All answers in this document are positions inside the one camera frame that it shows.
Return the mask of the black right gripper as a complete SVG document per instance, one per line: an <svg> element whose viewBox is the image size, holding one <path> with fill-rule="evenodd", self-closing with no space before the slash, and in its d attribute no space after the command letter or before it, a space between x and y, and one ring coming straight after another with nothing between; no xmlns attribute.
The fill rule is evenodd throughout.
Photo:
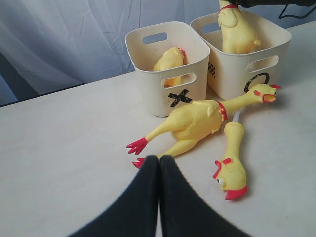
<svg viewBox="0 0 316 237"><path fill-rule="evenodd" d="M242 7L254 7L265 5L290 5L312 6L316 0L229 0L229 3L240 5Z"/></svg>

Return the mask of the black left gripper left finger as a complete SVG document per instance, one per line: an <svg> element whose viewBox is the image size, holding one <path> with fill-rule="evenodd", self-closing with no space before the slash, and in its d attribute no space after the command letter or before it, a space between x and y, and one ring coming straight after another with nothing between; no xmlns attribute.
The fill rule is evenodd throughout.
<svg viewBox="0 0 316 237"><path fill-rule="evenodd" d="M71 237L154 237L159 200L159 162L145 158L142 167L118 199Z"/></svg>

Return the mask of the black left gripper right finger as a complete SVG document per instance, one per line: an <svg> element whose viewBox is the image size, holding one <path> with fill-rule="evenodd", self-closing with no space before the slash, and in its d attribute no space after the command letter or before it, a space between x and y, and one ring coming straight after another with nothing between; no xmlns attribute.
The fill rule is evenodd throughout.
<svg viewBox="0 0 316 237"><path fill-rule="evenodd" d="M160 218L164 237L248 237L214 211L187 182L171 156L160 159Z"/></svg>

